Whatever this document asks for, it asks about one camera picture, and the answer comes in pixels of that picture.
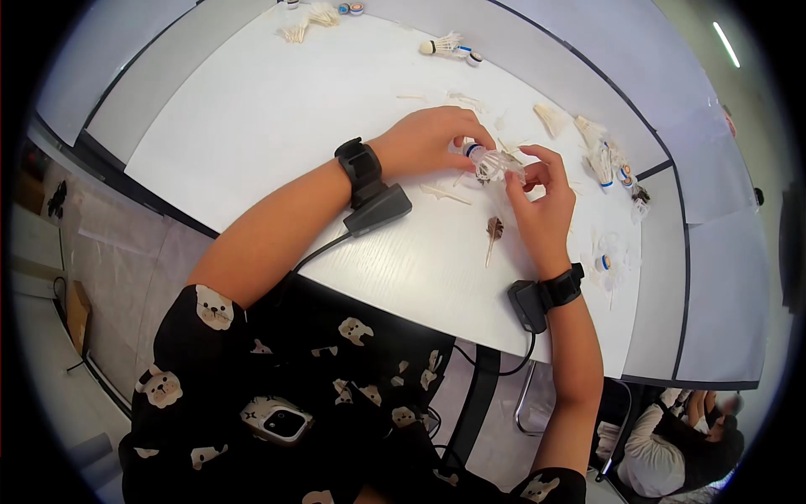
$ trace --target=brown feather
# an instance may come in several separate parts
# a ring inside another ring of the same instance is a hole
[[[504,223],[497,217],[491,217],[487,221],[487,236],[490,238],[490,246],[487,247],[487,259],[484,261],[484,267],[490,265],[490,255],[492,254],[492,244],[501,239],[504,234]]]

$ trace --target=ceiling light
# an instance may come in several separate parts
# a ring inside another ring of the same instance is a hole
[[[733,64],[736,65],[736,68],[739,68],[739,60],[736,58],[736,53],[733,52],[733,48],[730,47],[728,37],[725,36],[725,33],[722,31],[722,28],[719,27],[719,23],[717,23],[716,21],[713,22],[713,27],[717,29],[719,38],[722,39],[722,43],[725,45],[725,49],[728,50],[728,54],[730,54],[730,59],[733,60]]]

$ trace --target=white shirt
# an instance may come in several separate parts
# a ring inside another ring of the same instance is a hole
[[[666,389],[660,400],[667,407],[675,403],[680,389]],[[616,467],[619,479],[644,497],[671,494],[686,481],[683,453],[674,444],[652,434],[663,417],[657,404],[646,408],[624,446],[624,460]]]

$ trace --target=left hand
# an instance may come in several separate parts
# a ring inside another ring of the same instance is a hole
[[[448,152],[451,142],[460,147],[466,136],[484,148],[496,150],[495,140],[476,114],[457,106],[412,112],[367,145],[378,156],[384,178],[422,175],[445,168],[475,172],[476,167],[467,157]]]

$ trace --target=hand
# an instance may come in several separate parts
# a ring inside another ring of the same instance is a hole
[[[495,140],[476,114],[457,106],[412,112],[367,145],[378,156],[384,178],[422,175],[445,168],[474,172],[476,167],[467,157],[448,152],[451,141],[461,147],[466,136],[487,149],[496,149]]]
[[[540,158],[526,167],[526,186],[514,173],[506,173],[506,192],[515,211],[517,227],[526,250],[538,269],[539,280],[556,278],[571,269],[566,241],[576,196],[568,186],[563,158],[539,145],[521,147],[521,152]],[[530,202],[524,190],[546,187],[546,195]]]

